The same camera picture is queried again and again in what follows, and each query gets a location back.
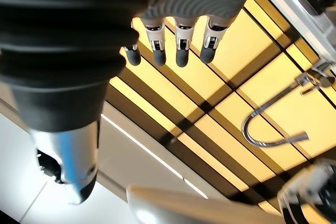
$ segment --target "faucet handle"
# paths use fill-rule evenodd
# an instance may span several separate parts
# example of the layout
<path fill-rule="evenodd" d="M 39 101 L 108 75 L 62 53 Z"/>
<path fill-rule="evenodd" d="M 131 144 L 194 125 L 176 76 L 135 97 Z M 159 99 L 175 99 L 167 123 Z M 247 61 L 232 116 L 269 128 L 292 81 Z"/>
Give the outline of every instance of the faucet handle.
<path fill-rule="evenodd" d="M 305 94 L 309 93 L 310 91 L 313 91 L 313 90 L 319 90 L 319 89 L 321 89 L 320 86 L 318 86 L 318 85 L 314 85 L 314 86 L 311 87 L 310 89 L 306 89 L 306 90 L 300 92 L 300 95 L 305 95 Z"/>

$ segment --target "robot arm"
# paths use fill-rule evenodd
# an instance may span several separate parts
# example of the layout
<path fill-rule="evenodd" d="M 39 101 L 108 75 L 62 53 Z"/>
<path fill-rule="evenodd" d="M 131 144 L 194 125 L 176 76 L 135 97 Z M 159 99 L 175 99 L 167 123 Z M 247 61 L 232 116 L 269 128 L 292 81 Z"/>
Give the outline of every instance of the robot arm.
<path fill-rule="evenodd" d="M 325 219 L 336 221 L 336 163 L 320 160 L 288 181 L 278 193 L 281 214 L 286 224 L 309 224 L 301 205 L 309 204 Z"/>
<path fill-rule="evenodd" d="M 165 63 L 164 18 L 176 20 L 177 63 L 187 63 L 193 27 L 209 15 L 210 62 L 225 28 L 245 0 L 0 0 L 0 79 L 10 85 L 21 118 L 36 143 L 40 168 L 86 200 L 95 184 L 99 120 L 109 79 L 126 61 L 140 63 L 140 14 L 154 51 Z"/>

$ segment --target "robotic fingertip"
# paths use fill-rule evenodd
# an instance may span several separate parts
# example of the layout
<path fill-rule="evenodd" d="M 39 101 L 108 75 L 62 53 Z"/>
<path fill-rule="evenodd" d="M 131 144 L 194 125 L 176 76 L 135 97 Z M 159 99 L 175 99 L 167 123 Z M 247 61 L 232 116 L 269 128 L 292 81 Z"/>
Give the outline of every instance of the robotic fingertip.
<path fill-rule="evenodd" d="M 158 66 L 163 66 L 166 63 L 166 52 L 163 49 L 162 51 L 160 50 L 155 50 L 153 51 L 154 55 L 154 62 Z"/>
<path fill-rule="evenodd" d="M 137 66 L 141 62 L 141 55 L 139 49 L 126 51 L 128 61 L 131 65 Z"/>
<path fill-rule="evenodd" d="M 203 63 L 208 64 L 215 58 L 216 49 L 202 47 L 200 59 Z"/>
<path fill-rule="evenodd" d="M 183 68 L 187 65 L 189 59 L 189 50 L 176 50 L 176 64 Z"/>

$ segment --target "ceiling grid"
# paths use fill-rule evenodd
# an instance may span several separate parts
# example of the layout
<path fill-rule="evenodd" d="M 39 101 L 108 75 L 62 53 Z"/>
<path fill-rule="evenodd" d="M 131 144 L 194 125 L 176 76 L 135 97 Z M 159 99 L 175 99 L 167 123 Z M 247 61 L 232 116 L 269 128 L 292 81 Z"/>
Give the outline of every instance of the ceiling grid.
<path fill-rule="evenodd" d="M 277 191 L 318 157 L 336 154 L 334 87 L 292 92 L 250 125 L 262 141 L 305 130 L 310 140 L 256 148 L 243 119 L 311 67 L 317 55 L 268 0 L 247 0 L 210 64 L 201 63 L 206 17 L 198 20 L 189 63 L 175 63 L 174 20 L 166 19 L 166 65 L 158 67 L 136 18 L 142 61 L 111 79 L 107 101 L 229 199 L 278 209 Z"/>

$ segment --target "linear light strip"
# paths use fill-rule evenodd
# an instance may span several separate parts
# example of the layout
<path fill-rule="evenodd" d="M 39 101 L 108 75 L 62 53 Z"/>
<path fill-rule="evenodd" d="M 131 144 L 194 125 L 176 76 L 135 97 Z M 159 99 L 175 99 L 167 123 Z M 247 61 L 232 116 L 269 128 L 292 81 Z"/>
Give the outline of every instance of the linear light strip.
<path fill-rule="evenodd" d="M 208 199 L 208 197 L 204 194 L 204 192 L 202 192 L 201 190 L 199 190 L 194 184 L 192 184 L 189 180 L 184 179 L 184 181 L 187 183 L 187 185 L 189 185 L 191 188 L 193 188 L 196 192 L 198 192 L 200 195 L 202 195 L 204 198 Z"/>
<path fill-rule="evenodd" d="M 156 156 L 153 152 L 151 152 L 146 146 L 144 146 L 142 143 L 140 143 L 138 140 L 136 140 L 133 136 L 131 136 L 129 133 L 127 133 L 125 130 L 123 130 L 121 127 L 119 127 L 117 124 L 115 124 L 112 120 L 110 120 L 105 115 L 101 114 L 101 117 L 104 118 L 108 123 L 110 123 L 113 127 L 115 127 L 118 131 L 120 131 L 122 134 L 124 134 L 126 137 L 128 137 L 130 140 L 132 140 L 135 144 L 137 144 L 139 147 L 144 149 L 148 154 L 150 154 L 152 157 L 154 157 L 157 161 L 159 161 L 161 164 L 163 164 L 168 170 L 170 170 L 173 174 L 175 174 L 180 179 L 183 179 L 182 175 L 179 174 L 177 171 L 175 171 L 171 166 L 169 166 L 165 161 L 160 159 L 158 156 Z"/>
<path fill-rule="evenodd" d="M 139 147 L 141 147 L 143 150 L 145 150 L 148 154 L 150 154 L 152 157 L 154 157 L 157 161 L 159 161 L 161 164 L 163 164 L 168 170 L 170 170 L 173 174 L 175 174 L 180 179 L 184 180 L 187 185 L 189 185 L 191 188 L 193 188 L 196 192 L 198 192 L 200 195 L 202 195 L 204 198 L 208 199 L 208 197 L 205 195 L 204 192 L 199 190 L 194 184 L 192 184 L 189 180 L 182 177 L 180 173 L 175 171 L 170 165 L 168 165 L 165 161 L 160 159 L 158 156 L 156 156 L 153 152 L 151 152 L 146 146 L 144 146 L 142 143 L 140 143 L 138 140 L 136 140 L 133 136 L 131 136 L 129 133 L 127 133 L 125 130 L 123 130 L 120 126 L 118 126 L 116 123 L 114 123 L 111 119 L 109 119 L 104 114 L 101 114 L 101 117 L 104 118 L 108 123 L 110 123 L 113 127 L 115 127 L 118 131 L 120 131 L 122 134 L 124 134 L 126 137 L 128 137 L 130 140 L 132 140 L 135 144 L 137 144 Z"/>

